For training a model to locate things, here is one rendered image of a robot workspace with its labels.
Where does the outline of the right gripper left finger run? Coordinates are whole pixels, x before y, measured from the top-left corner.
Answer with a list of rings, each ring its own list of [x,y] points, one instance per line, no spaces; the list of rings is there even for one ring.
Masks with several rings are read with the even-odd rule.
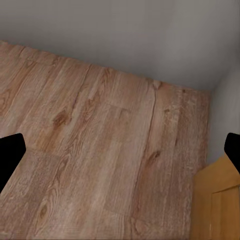
[[[22,133],[0,138],[0,193],[26,152]]]

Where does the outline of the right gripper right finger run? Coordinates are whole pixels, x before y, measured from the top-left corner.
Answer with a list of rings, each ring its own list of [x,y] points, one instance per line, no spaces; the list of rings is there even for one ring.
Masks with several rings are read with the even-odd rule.
[[[224,151],[240,173],[240,135],[229,133],[227,135]]]

